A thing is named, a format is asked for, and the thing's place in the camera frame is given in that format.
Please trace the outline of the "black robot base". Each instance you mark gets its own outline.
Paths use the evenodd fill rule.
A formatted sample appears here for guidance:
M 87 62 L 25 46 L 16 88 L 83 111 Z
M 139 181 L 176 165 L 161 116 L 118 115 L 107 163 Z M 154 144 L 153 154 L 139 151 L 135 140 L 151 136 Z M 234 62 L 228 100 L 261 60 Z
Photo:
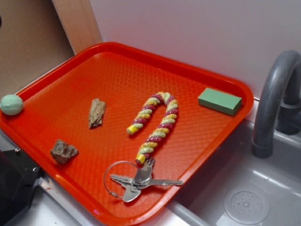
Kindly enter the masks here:
M 22 149 L 0 153 L 0 224 L 8 226 L 32 205 L 42 171 Z

